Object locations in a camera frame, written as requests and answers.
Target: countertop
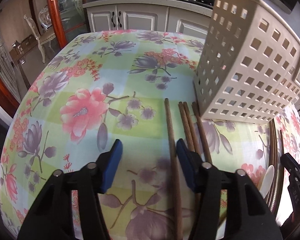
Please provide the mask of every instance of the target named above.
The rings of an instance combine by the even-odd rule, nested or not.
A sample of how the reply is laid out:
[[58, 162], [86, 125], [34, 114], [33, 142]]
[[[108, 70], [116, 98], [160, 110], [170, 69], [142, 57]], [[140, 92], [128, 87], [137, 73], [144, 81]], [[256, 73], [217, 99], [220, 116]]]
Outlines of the countertop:
[[212, 9], [197, 4], [188, 3], [186, 1], [180, 1], [180, 0], [98, 0], [90, 3], [86, 3], [83, 5], [83, 7], [88, 8], [88, 7], [99, 6], [99, 5], [121, 4], [121, 3], [156, 4], [156, 5], [176, 7], [188, 11], [193, 11], [209, 17], [211, 17], [212, 15]]

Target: wooden chopstick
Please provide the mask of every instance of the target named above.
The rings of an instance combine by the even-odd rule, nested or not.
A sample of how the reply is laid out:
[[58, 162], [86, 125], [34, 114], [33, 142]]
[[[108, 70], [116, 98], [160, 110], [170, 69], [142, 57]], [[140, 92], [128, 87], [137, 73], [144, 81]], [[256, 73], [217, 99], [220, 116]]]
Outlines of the wooden chopstick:
[[180, 114], [181, 114], [181, 120], [183, 123], [183, 128], [185, 130], [185, 134], [186, 134], [186, 141], [188, 144], [188, 149], [192, 152], [194, 152], [194, 144], [193, 144], [193, 140], [192, 140], [192, 135], [191, 135], [191, 131], [190, 131], [190, 127], [189, 127], [189, 122], [186, 116], [186, 111], [185, 108], [182, 104], [182, 102], [179, 102], [179, 110], [180, 110]]
[[197, 139], [197, 136], [195, 134], [194, 125], [193, 125], [193, 122], [192, 122], [192, 119], [191, 119], [191, 115], [190, 115], [190, 111], [189, 111], [189, 107], [188, 107], [187, 102], [183, 102], [183, 107], [185, 108], [186, 116], [187, 116], [187, 119], [188, 119], [188, 124], [189, 124], [190, 132], [191, 132], [191, 136], [192, 136], [192, 141], [193, 141], [193, 145], [194, 145], [194, 151], [196, 153], [200, 154], [198, 139]]
[[166, 110], [166, 119], [168, 127], [169, 138], [169, 150], [171, 161], [171, 173], [172, 173], [172, 190], [173, 190], [173, 207], [174, 207], [174, 220], [175, 220], [175, 240], [182, 240], [182, 203], [181, 203], [181, 190], [179, 183], [178, 161], [176, 154], [176, 144], [174, 140], [174, 132], [172, 126], [172, 118], [170, 112], [169, 99], [164, 100], [164, 106]]
[[198, 126], [200, 139], [201, 139], [201, 143], [202, 143], [204, 159], [206, 162], [212, 163], [207, 137], [206, 137], [206, 134], [203, 129], [201, 118], [199, 116], [197, 104], [195, 102], [192, 103], [192, 110], [193, 110], [195, 118], [197, 119], [197, 126]]

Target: wooden door frame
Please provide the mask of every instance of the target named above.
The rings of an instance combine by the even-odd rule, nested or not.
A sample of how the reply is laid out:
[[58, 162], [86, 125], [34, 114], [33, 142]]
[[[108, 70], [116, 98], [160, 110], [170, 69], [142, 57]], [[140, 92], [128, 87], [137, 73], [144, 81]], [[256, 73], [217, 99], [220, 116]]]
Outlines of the wooden door frame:
[[54, 33], [56, 34], [60, 48], [63, 49], [68, 42], [59, 14], [58, 0], [47, 0], [47, 2]]

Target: floor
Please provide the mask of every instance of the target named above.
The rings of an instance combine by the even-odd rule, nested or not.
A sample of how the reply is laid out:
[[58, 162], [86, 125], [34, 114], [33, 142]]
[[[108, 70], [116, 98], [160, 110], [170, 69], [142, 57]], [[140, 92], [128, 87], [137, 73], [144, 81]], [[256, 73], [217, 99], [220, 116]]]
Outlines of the floor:
[[43, 45], [46, 54], [46, 62], [42, 62], [42, 55], [39, 48], [35, 46], [31, 51], [29, 51], [23, 58], [24, 63], [18, 64], [15, 68], [17, 85], [21, 99], [24, 98], [28, 89], [42, 72], [42, 70], [47, 66], [47, 64], [55, 57], [60, 51], [57, 39], [51, 41], [51, 47], [49, 48], [49, 43]]

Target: kitchen cabinet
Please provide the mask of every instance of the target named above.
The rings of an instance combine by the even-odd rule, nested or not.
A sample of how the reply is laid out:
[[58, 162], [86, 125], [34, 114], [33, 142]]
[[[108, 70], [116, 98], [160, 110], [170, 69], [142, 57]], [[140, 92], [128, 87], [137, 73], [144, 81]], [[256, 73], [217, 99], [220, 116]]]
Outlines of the kitchen cabinet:
[[92, 32], [119, 30], [116, 5], [95, 6], [89, 8], [87, 14]]
[[165, 31], [166, 6], [152, 4], [118, 5], [119, 29]]
[[183, 33], [205, 39], [210, 17], [178, 8], [170, 8], [167, 32]]

